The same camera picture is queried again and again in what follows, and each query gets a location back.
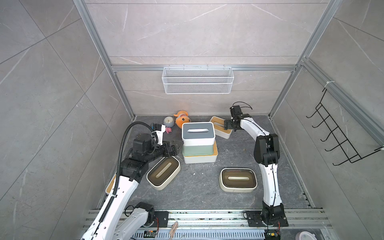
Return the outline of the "white tissue box bamboo lid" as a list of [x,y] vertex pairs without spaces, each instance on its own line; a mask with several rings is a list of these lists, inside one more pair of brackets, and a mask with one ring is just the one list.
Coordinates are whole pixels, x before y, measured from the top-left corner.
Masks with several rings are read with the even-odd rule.
[[229,139],[233,130],[226,130],[224,128],[225,120],[217,116],[213,116],[210,120],[214,124],[215,134],[218,137]]

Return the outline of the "large bamboo lid tissue box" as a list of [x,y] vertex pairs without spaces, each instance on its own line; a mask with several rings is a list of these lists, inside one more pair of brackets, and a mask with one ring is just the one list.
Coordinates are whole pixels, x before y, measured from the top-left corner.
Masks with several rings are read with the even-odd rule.
[[203,163],[214,163],[218,157],[218,148],[217,143],[214,144],[214,154],[210,156],[193,156],[193,157],[184,157],[184,161],[186,164],[203,164]]

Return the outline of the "white tissue box grey lid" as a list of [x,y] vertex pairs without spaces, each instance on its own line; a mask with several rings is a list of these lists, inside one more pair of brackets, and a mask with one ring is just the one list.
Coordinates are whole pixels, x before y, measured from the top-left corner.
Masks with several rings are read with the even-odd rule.
[[210,146],[216,140],[214,124],[211,122],[184,123],[182,140],[185,146]]

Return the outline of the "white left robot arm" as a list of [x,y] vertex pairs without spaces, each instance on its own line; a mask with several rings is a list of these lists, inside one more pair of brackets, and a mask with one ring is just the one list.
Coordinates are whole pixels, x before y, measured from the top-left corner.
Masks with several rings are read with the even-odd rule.
[[[144,126],[150,133],[138,135],[132,148],[126,151],[128,133],[137,125]],[[83,234],[83,240],[130,240],[139,228],[153,224],[154,207],[143,202],[133,208],[121,225],[118,222],[132,194],[148,171],[149,163],[177,156],[178,145],[163,140],[166,129],[162,124],[148,125],[143,122],[133,122],[126,128],[121,140],[113,188],[97,217]]]

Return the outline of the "bamboo lid box edge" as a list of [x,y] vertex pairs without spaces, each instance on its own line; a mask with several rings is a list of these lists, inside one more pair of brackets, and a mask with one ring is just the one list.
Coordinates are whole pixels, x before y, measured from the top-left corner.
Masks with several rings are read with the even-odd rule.
[[115,185],[115,181],[116,181],[116,175],[114,175],[111,179],[111,181],[109,182],[109,184],[107,185],[106,189],[105,189],[105,192],[107,195],[109,195],[113,189],[114,189],[114,185]]

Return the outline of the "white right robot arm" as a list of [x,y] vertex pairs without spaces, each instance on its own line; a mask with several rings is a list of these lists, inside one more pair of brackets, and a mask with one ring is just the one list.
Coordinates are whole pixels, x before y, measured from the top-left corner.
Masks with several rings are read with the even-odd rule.
[[263,180],[263,209],[261,220],[268,227],[287,227],[288,221],[278,184],[279,137],[260,127],[242,107],[234,103],[230,107],[231,119],[224,121],[226,130],[244,130],[254,140],[254,159],[259,164]]

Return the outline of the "mint green tissue box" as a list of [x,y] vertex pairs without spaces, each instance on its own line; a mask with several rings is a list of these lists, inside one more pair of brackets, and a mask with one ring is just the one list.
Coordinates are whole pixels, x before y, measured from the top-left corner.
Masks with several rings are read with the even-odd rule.
[[183,145],[183,155],[186,157],[210,156],[213,154],[214,154],[214,145],[205,145],[205,146],[185,146],[185,145]]

